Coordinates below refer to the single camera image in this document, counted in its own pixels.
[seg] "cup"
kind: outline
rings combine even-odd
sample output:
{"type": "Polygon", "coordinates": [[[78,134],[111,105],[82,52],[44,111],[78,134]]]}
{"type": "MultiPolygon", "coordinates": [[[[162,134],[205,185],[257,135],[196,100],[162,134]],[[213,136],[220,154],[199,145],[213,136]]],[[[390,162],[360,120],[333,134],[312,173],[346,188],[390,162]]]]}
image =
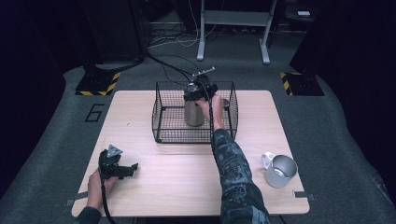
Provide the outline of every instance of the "cup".
{"type": "Polygon", "coordinates": [[[298,171],[294,159],[285,155],[275,155],[271,152],[262,154],[262,164],[266,170],[265,180],[276,189],[285,187],[298,171]]]}

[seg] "mug handle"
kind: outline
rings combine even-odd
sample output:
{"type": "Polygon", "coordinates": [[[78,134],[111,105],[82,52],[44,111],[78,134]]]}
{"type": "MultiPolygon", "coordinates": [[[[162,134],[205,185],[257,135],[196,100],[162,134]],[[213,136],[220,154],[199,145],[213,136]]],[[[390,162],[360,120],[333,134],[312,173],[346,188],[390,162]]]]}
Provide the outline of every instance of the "mug handle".
{"type": "Polygon", "coordinates": [[[262,154],[262,165],[264,166],[264,169],[268,169],[268,167],[271,164],[272,159],[274,158],[275,154],[271,152],[264,152],[262,154]]]}

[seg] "wooden table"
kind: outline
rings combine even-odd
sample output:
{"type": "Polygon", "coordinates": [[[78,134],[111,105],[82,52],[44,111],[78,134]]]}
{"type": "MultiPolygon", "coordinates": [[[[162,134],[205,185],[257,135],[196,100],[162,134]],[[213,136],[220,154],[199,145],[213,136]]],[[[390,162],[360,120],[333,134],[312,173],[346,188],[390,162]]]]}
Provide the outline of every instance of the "wooden table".
{"type": "MultiPolygon", "coordinates": [[[[299,175],[283,189],[272,188],[264,179],[264,151],[292,157],[271,93],[236,91],[236,97],[239,120],[235,141],[245,152],[268,212],[307,213],[307,199],[295,198],[292,193],[304,191],[299,175]]],[[[139,163],[134,176],[119,180],[107,198],[111,216],[218,216],[221,188],[210,144],[156,143],[151,130],[154,101],[155,91],[115,93],[78,192],[87,191],[100,152],[111,144],[123,150],[120,166],[139,163]]],[[[86,202],[86,198],[75,201],[73,216],[86,202]]]]}

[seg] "bottle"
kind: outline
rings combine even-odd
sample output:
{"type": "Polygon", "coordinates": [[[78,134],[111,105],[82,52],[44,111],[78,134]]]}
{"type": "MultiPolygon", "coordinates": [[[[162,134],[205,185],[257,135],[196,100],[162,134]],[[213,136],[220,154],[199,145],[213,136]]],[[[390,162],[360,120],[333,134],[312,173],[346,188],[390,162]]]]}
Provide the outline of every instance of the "bottle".
{"type": "Polygon", "coordinates": [[[205,116],[201,107],[194,101],[184,102],[184,118],[186,123],[193,127],[203,125],[205,122],[205,116]]]}

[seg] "metal wire basket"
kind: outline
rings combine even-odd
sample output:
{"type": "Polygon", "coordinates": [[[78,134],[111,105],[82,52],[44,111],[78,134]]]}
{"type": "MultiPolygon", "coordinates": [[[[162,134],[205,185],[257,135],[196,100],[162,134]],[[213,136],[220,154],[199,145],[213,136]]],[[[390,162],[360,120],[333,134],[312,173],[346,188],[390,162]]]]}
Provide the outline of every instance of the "metal wire basket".
{"type": "MultiPolygon", "coordinates": [[[[233,82],[213,82],[217,95],[225,100],[222,121],[224,130],[235,139],[238,126],[238,103],[233,82]]],[[[157,82],[156,99],[152,110],[152,132],[157,143],[211,143],[210,124],[190,126],[184,116],[184,87],[188,82],[157,82]]]]}

